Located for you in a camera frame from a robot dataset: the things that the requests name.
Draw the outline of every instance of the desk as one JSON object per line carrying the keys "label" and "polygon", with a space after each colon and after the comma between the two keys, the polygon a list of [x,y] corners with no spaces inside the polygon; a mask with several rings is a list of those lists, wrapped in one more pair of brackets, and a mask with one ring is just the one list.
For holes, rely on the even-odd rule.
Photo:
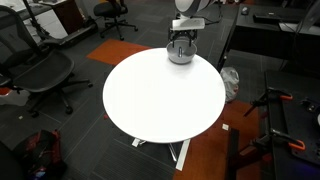
{"label": "desk", "polygon": [[56,3],[42,2],[42,4],[52,7],[68,34],[82,28],[84,20],[75,0],[58,0]]}
{"label": "desk", "polygon": [[[301,116],[300,114],[296,115],[294,117],[295,119],[288,119],[285,116],[285,114],[300,112],[301,108],[303,108],[301,105],[299,105],[299,101],[302,97],[303,98],[312,97],[312,98],[320,99],[320,94],[319,94],[320,80],[283,73],[283,72],[276,72],[276,71],[267,71],[265,74],[265,78],[266,78],[266,87],[272,87],[272,88],[283,90],[293,94],[292,102],[282,102],[278,98],[278,96],[276,96],[275,94],[272,94],[272,93],[268,94],[268,97],[267,97],[268,98],[268,101],[267,101],[268,129],[273,128],[280,132],[287,133],[290,136],[292,136],[292,134],[289,133],[289,129],[290,128],[292,129],[293,126],[297,126],[299,128],[299,131],[301,129],[306,129],[306,127],[311,127],[307,129],[308,135],[310,136],[311,134],[317,134],[317,131],[320,130],[320,127],[312,126],[313,122],[312,122],[312,119],[309,118],[310,115],[308,113],[307,113],[307,116],[304,116],[302,118],[300,117]],[[286,108],[283,108],[283,104],[285,103],[296,104],[296,109],[293,111],[287,111]],[[303,134],[303,135],[300,134],[300,135],[301,135],[300,138],[302,137],[305,138],[308,136],[306,134]],[[311,151],[315,150],[313,155],[316,155],[316,149],[310,146],[310,141],[307,141],[308,139],[312,139],[312,138],[317,138],[317,137],[308,137],[301,140],[305,141],[306,151],[307,150],[310,151],[310,148],[311,148]],[[291,149],[289,148],[286,142],[281,141],[279,138],[278,139],[274,138],[274,139],[271,139],[270,142],[269,141],[265,141],[265,142],[267,142],[266,143],[267,146],[264,147],[264,151],[258,150],[258,153],[255,154],[256,156],[252,156],[252,154],[254,153],[252,153],[251,155],[249,153],[246,153],[246,155],[240,156],[239,154],[245,151],[239,151],[237,156],[233,156],[236,158],[231,158],[231,161],[229,161],[230,164],[232,163],[233,160],[235,160],[233,161],[233,162],[236,162],[234,163],[235,164],[234,167],[235,169],[238,169],[243,167],[243,165],[245,166],[245,165],[248,165],[248,163],[252,163],[253,159],[259,160],[261,159],[262,155],[264,155],[265,153],[271,152],[272,159],[273,159],[272,161],[273,162],[272,163],[273,179],[279,179],[279,180],[319,179],[320,166],[310,163],[309,161],[300,159],[298,157],[295,157],[292,154]],[[248,147],[252,149],[252,147],[258,147],[258,146],[249,145]]]}
{"label": "desk", "polygon": [[126,58],[103,89],[103,104],[114,124],[153,143],[199,135],[218,119],[224,103],[224,83],[210,63],[195,55],[191,63],[177,65],[165,48]]}
{"label": "desk", "polygon": [[[243,7],[250,9],[247,16],[241,14]],[[269,12],[299,17],[303,17],[305,14],[305,11],[301,9],[240,4],[237,17],[217,65],[219,72],[231,49],[279,59],[303,60],[299,62],[306,68],[312,68],[318,63],[318,50],[315,48],[320,47],[320,36],[300,34],[296,40],[299,54],[293,53],[293,33],[281,31],[278,24],[254,22],[253,15],[255,13]]]}
{"label": "desk", "polygon": [[[282,72],[266,72],[266,86],[320,99],[320,81]],[[268,103],[269,125],[287,133],[281,103]],[[320,166],[294,157],[285,144],[272,141],[273,163],[276,179],[319,179]]]}

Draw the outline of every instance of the wooden cabinet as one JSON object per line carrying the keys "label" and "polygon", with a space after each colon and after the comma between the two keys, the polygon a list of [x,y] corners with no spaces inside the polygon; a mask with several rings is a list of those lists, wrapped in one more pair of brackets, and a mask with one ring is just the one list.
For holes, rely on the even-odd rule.
{"label": "wooden cabinet", "polygon": [[83,18],[75,0],[67,0],[52,6],[61,24],[68,34],[79,30],[83,25]]}

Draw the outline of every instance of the white round table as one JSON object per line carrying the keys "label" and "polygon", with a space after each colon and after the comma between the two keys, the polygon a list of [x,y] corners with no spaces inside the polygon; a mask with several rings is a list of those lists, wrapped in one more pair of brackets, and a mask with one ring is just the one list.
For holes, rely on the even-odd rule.
{"label": "white round table", "polygon": [[221,114],[225,87],[203,58],[177,65],[165,48],[136,53],[118,64],[103,89],[113,123],[147,142],[174,143],[208,129]]}

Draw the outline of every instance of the cable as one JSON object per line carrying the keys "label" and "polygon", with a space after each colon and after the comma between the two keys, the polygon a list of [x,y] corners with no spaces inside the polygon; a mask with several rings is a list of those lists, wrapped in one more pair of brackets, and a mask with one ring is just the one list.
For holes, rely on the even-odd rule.
{"label": "cable", "polygon": [[[306,13],[306,16],[308,14],[308,11],[310,10],[310,8],[312,7],[312,5],[314,4],[315,1],[312,1],[308,7],[306,8],[307,9],[307,13]],[[293,37],[293,43],[292,43],[292,58],[294,59],[294,62],[296,65],[300,65],[299,64],[299,58],[295,58],[295,55],[299,56],[300,52],[299,52],[299,48],[297,46],[297,38],[299,36],[299,33],[303,27],[303,24],[304,24],[304,21],[306,19],[306,16],[301,20],[301,22],[297,25],[297,28],[295,30],[295,33],[294,33],[294,37]]]}
{"label": "cable", "polygon": [[284,62],[285,62],[285,60],[282,59],[282,63],[281,63],[281,65],[280,65],[280,67],[279,67],[279,71],[281,71],[281,69],[284,67]]}
{"label": "cable", "polygon": [[287,28],[289,28],[292,32],[296,32],[296,30],[292,29],[290,26],[288,26],[284,21],[282,21],[282,19],[280,19],[280,22],[285,25]]}

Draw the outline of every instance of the backpack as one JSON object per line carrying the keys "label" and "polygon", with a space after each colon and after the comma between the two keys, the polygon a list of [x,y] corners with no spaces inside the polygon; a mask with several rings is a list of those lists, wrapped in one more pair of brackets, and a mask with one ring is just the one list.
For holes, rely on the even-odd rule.
{"label": "backpack", "polygon": [[60,133],[41,130],[27,137],[14,149],[28,180],[60,179],[67,165],[60,153]]}

